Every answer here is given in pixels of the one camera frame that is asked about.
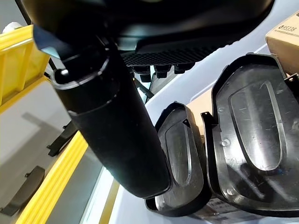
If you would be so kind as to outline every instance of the black plastic part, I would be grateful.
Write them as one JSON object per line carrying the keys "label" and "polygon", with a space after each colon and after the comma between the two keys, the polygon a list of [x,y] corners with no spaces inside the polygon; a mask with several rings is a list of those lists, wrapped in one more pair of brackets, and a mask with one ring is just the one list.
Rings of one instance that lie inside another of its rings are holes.
{"label": "black plastic part", "polygon": [[70,121],[66,126],[64,126],[64,131],[55,139],[55,141],[47,146],[50,149],[48,155],[56,156],[63,149],[63,147],[72,139],[72,137],[77,132],[76,126]]}
{"label": "black plastic part", "polygon": [[154,69],[155,69],[157,78],[166,78],[167,73],[171,69],[171,64],[170,65],[155,65]]}
{"label": "black plastic part", "polygon": [[135,66],[132,67],[133,72],[140,75],[140,79],[143,83],[150,83],[150,67],[149,66]]}
{"label": "black plastic part", "polygon": [[184,74],[185,71],[190,70],[195,63],[176,64],[174,65],[174,74]]}
{"label": "black plastic part", "polygon": [[[171,116],[171,114],[174,113],[174,111],[177,111],[177,112],[175,113],[175,115],[172,115],[171,119],[168,120],[169,123],[166,124],[165,122],[167,121],[167,118],[169,118],[169,116]],[[182,119],[181,111],[185,112],[184,119]],[[208,201],[210,200],[211,195],[212,195],[211,191],[209,189],[209,185],[207,182],[207,176],[206,176],[205,150],[204,150],[203,144],[201,142],[199,129],[195,124],[194,116],[193,116],[192,112],[190,111],[190,109],[188,107],[186,107],[185,105],[177,103],[177,102],[170,104],[166,109],[163,110],[160,118],[158,119],[158,121],[155,125],[155,128],[156,128],[157,132],[159,132],[160,128],[162,128],[163,126],[164,126],[164,128],[165,128],[165,126],[174,127],[175,124],[179,124],[179,123],[183,123],[191,131],[192,134],[189,135],[189,132],[185,131],[184,126],[180,126],[180,127],[183,128],[183,130],[181,130],[181,131],[183,133],[185,133],[185,136],[175,137],[175,135],[178,134],[178,132],[177,132],[178,129],[171,131],[171,128],[167,129],[167,131],[165,133],[162,131],[162,133],[159,134],[161,142],[166,142],[166,145],[168,146],[168,148],[166,150],[168,151],[167,160],[168,160],[169,169],[171,170],[171,167],[172,167],[172,165],[171,165],[172,162],[170,160],[170,150],[173,150],[173,152],[177,152],[177,151],[181,150],[182,148],[184,148],[182,145],[184,143],[180,142],[180,140],[179,140],[180,138],[183,138],[186,141],[185,142],[185,144],[187,145],[186,148],[188,150],[190,150],[190,152],[196,152],[195,154],[197,154],[197,156],[198,156],[198,158],[192,157],[191,159],[192,160],[199,159],[198,161],[201,166],[201,170],[194,170],[194,167],[191,166],[191,168],[190,168],[191,174],[190,175],[194,175],[194,173],[196,173],[196,172],[202,172],[200,174],[200,176],[202,177],[203,182],[201,182],[201,180],[198,180],[198,184],[199,183],[202,184],[202,189],[201,189],[201,191],[196,192],[196,194],[197,194],[196,197],[194,197],[188,203],[185,203],[185,201],[182,201],[182,204],[178,205],[175,208],[167,207],[163,210],[158,210],[158,208],[156,207],[154,198],[145,200],[145,205],[146,205],[147,209],[149,209],[152,212],[156,212],[156,213],[162,214],[164,216],[169,216],[169,217],[187,216],[194,212],[197,212],[198,210],[203,208],[208,203]],[[173,135],[172,138],[176,139],[176,142],[169,142],[170,139],[167,139],[166,136],[167,135],[169,136],[170,134]],[[173,146],[173,147],[176,146],[178,148],[177,149],[169,148],[171,146]],[[178,184],[175,181],[175,178],[173,175],[172,175],[172,178],[173,178],[172,181],[175,184]],[[188,182],[186,184],[194,185],[194,184],[197,184],[197,182],[192,182],[192,183]],[[175,197],[175,194],[171,193],[171,191],[172,191],[172,189],[169,190],[170,195],[173,194],[173,197]],[[187,194],[189,194],[189,192],[181,192],[181,194],[179,194],[179,196],[187,195]]]}
{"label": "black plastic part", "polygon": [[86,43],[85,38],[99,34],[98,25],[105,24],[127,66],[200,61],[247,35],[269,14],[274,2],[23,1],[35,24],[65,42]]}
{"label": "black plastic part", "polygon": [[165,154],[127,67],[107,54],[99,71],[68,83],[57,83],[57,71],[51,80],[101,163],[126,190],[151,198],[171,186]]}
{"label": "black plastic part", "polygon": [[143,83],[150,83],[151,82],[150,74],[149,75],[140,74],[140,79]]}
{"label": "black plastic part", "polygon": [[221,127],[219,126],[219,118],[218,118],[218,111],[216,105],[216,97],[218,92],[222,89],[223,85],[226,81],[234,74],[234,72],[247,64],[266,64],[272,65],[277,67],[281,71],[282,77],[285,79],[286,84],[289,86],[290,90],[293,90],[294,96],[297,96],[296,86],[298,75],[294,74],[291,77],[286,77],[285,73],[282,70],[282,67],[278,61],[278,59],[274,56],[269,55],[257,55],[253,53],[248,53],[247,55],[238,58],[230,65],[228,65],[222,72],[221,76],[216,81],[215,85],[212,88],[212,111],[213,115],[209,112],[201,113],[201,117],[204,123],[204,130],[205,130],[205,146],[206,146],[206,159],[207,159],[207,177],[209,187],[212,193],[217,196],[219,199],[223,200],[226,203],[229,203],[241,210],[245,210],[251,213],[255,213],[262,216],[272,216],[272,217],[298,217],[299,212],[298,210],[271,210],[271,209],[259,209],[258,207],[253,206],[244,206],[238,203],[232,202],[228,200],[220,187],[219,179],[218,179],[218,172],[217,172],[217,165],[216,165],[216,157],[215,157],[215,142],[220,142],[221,137],[216,136],[216,140],[214,139],[214,135],[212,130],[217,131],[218,133],[221,132]]}
{"label": "black plastic part", "polygon": [[287,78],[285,78],[285,83],[290,88],[292,93],[294,94],[294,97],[299,103],[299,74],[293,74]]}
{"label": "black plastic part", "polygon": [[42,184],[45,177],[45,169],[36,166],[25,177],[27,180],[22,184],[11,201],[4,208],[0,209],[0,213],[13,216],[19,209],[23,208]]}

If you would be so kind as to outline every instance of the curved plastic cover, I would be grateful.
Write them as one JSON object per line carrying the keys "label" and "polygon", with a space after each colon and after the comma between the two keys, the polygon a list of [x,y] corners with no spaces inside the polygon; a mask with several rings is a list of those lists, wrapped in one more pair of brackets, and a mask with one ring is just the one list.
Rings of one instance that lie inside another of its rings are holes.
{"label": "curved plastic cover", "polygon": [[190,215],[206,205],[211,197],[199,130],[191,111],[179,103],[163,111],[156,129],[173,185],[166,193],[147,200],[147,207],[166,216]]}
{"label": "curved plastic cover", "polygon": [[238,207],[299,216],[299,105],[270,56],[246,55],[213,88],[214,190]]}

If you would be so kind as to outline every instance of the black plastic tube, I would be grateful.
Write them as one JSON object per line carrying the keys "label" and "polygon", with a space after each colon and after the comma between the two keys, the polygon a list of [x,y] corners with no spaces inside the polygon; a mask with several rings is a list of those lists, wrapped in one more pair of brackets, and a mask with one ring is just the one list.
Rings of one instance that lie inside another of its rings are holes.
{"label": "black plastic tube", "polygon": [[108,57],[99,72],[75,81],[69,81],[67,70],[56,71],[51,80],[72,121],[114,178],[135,196],[151,198],[171,185],[166,157],[134,82],[118,60]]}

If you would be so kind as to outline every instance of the white surface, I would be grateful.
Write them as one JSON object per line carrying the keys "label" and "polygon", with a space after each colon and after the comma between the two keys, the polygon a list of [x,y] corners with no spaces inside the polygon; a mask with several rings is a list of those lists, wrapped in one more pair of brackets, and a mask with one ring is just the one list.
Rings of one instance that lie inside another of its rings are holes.
{"label": "white surface", "polygon": [[[224,67],[248,52],[267,53],[265,35],[274,26],[299,10],[299,0],[276,0],[270,15],[254,31],[240,41],[218,49],[185,74],[177,76],[157,93],[147,104],[153,124],[162,110],[173,101],[188,104],[213,86]],[[291,223],[298,219],[271,218],[259,220],[259,224]],[[144,201],[128,193],[120,186],[109,224],[200,224],[204,221],[189,217],[170,218],[150,212]]]}

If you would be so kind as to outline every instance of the cardboard box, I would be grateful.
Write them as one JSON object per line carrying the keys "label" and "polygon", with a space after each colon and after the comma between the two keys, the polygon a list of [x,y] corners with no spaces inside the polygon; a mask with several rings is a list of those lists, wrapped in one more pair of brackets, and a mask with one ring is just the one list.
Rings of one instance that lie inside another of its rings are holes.
{"label": "cardboard box", "polygon": [[299,12],[295,13],[266,35],[269,50],[275,54],[284,71],[299,72]]}

